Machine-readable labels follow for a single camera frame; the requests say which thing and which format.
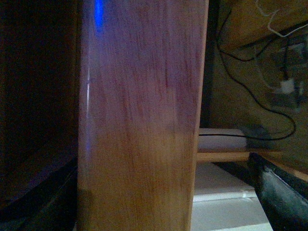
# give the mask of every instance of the wooden post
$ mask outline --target wooden post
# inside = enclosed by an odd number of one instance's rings
[[[188,231],[206,0],[83,6],[79,231]]]

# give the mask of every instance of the wooden beam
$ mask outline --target wooden beam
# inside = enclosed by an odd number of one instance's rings
[[[190,229],[207,9],[86,1],[78,230]]]
[[[259,5],[265,13],[281,9],[271,23],[271,27],[276,31],[288,29],[308,20],[306,0],[260,0]],[[255,6],[255,0],[234,2],[222,49],[232,51],[273,34],[267,28],[269,20],[270,16],[261,15]]]
[[[247,161],[251,152],[260,155],[280,156],[281,151],[269,149],[220,149],[205,150],[200,149],[197,153],[197,162],[234,162]]]

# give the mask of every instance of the black cable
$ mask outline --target black cable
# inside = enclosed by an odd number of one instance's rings
[[[231,134],[200,134],[199,136],[229,136],[229,137],[243,137],[243,138],[247,138],[247,139],[252,139],[252,140],[258,140],[258,141],[279,141],[279,140],[283,140],[283,139],[286,139],[290,136],[292,136],[295,132],[296,132],[296,123],[295,121],[287,114],[285,113],[282,113],[282,112],[278,112],[278,111],[275,111],[275,110],[271,110],[265,106],[263,106],[259,101],[258,99],[255,97],[255,95],[253,94],[253,92],[242,82],[238,81],[236,78],[234,78],[232,76],[232,74],[230,73],[228,67],[227,67],[227,64],[223,58],[223,52],[220,48],[220,45],[219,45],[219,38],[220,38],[220,34],[221,34],[221,31],[223,29],[223,26],[226,24],[228,18],[229,18],[229,15],[230,13],[228,14],[228,16],[226,17],[225,21],[223,22],[222,24],[222,27],[220,29],[220,31],[218,32],[218,36],[216,38],[216,42],[217,42],[217,48],[218,48],[218,51],[219,51],[219,55],[220,55],[220,58],[221,58],[221,61],[222,61],[222,65],[223,67],[225,68],[225,71],[227,73],[227,75],[229,76],[230,79],[232,79],[234,82],[236,82],[237,84],[239,84],[240,86],[242,86],[249,94],[250,96],[253,98],[253,100],[256,102],[256,104],[258,104],[261,108],[263,108],[265,111],[268,111],[268,112],[271,112],[271,113],[274,113],[274,114],[278,114],[278,115],[281,115],[281,116],[284,116],[285,118],[287,118],[293,125],[293,130],[286,136],[283,136],[283,137],[278,137],[278,138],[270,138],[270,139],[266,139],[266,138],[258,138],[258,137],[251,137],[251,136],[242,136],[242,135],[231,135]]]
[[[230,14],[231,14],[231,11],[228,13],[226,19],[229,18]],[[224,22],[222,23],[221,29],[219,30],[219,33],[218,33],[218,35],[217,35],[217,38],[220,38],[222,29],[224,28],[226,22],[227,22],[227,20],[224,20]],[[272,44],[274,41],[276,41],[278,38],[279,38],[278,36],[275,36],[275,37],[272,38],[270,41],[268,41],[268,43],[256,54],[256,57],[259,57],[259,56],[267,49],[267,47],[268,47],[270,44]],[[223,51],[223,50],[221,50],[221,52],[224,53],[225,55],[227,55],[227,56],[229,56],[229,57],[231,57],[231,58],[233,58],[233,59],[236,59],[236,60],[238,60],[238,61],[241,61],[241,62],[250,62],[250,61],[252,61],[252,60],[255,59],[255,57],[252,57],[252,58],[249,58],[249,59],[242,59],[242,58],[236,57],[236,56],[233,55],[233,54],[227,53],[227,52],[225,52],[225,51]]]

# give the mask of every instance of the blue light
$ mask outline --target blue light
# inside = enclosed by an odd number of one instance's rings
[[[100,32],[103,27],[103,0],[95,0],[94,17],[96,29]]]

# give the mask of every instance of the white power adapter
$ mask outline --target white power adapter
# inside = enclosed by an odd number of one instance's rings
[[[290,78],[288,80],[284,80],[280,82],[281,92],[283,94],[290,94],[295,91],[294,79]]]

